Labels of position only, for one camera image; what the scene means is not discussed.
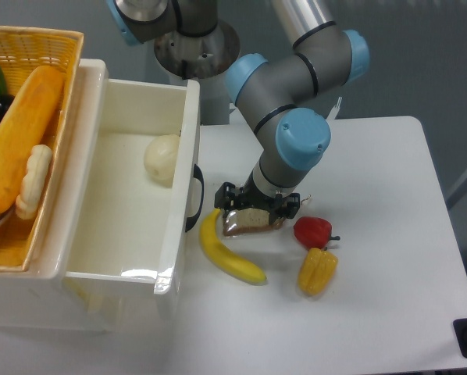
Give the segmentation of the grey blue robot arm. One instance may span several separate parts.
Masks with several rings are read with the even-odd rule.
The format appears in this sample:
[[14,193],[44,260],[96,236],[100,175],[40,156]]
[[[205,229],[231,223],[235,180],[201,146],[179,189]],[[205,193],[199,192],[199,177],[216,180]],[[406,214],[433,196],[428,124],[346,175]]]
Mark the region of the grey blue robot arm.
[[235,30],[218,16],[215,1],[110,1],[129,45],[154,44],[159,65],[173,80],[221,80],[201,100],[204,113],[235,105],[262,146],[246,182],[221,185],[214,205],[223,232],[276,229],[296,216],[296,187],[330,144],[327,121],[303,102],[356,80],[369,68],[360,33],[341,30],[323,1],[275,1],[273,8],[293,52],[279,62],[240,53]]

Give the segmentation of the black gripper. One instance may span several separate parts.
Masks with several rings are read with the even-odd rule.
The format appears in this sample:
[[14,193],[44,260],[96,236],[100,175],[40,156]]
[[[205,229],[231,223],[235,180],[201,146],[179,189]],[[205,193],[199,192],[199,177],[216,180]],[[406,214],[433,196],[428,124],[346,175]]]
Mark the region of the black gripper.
[[293,219],[301,205],[299,193],[291,193],[283,197],[276,192],[274,196],[262,193],[256,185],[249,181],[244,186],[238,187],[230,182],[224,182],[214,197],[214,207],[226,218],[232,211],[244,209],[260,209],[269,215],[270,225],[278,227],[285,220]]

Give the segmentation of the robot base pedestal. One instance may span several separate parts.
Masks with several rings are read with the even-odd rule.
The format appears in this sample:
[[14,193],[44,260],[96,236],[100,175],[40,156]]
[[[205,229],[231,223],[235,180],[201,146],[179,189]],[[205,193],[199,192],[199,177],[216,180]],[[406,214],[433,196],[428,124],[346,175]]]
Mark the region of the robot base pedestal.
[[154,41],[156,60],[171,84],[185,85],[188,80],[199,83],[203,125],[229,123],[230,96],[225,76],[240,52],[237,32],[222,20],[205,36],[188,37],[174,31]]

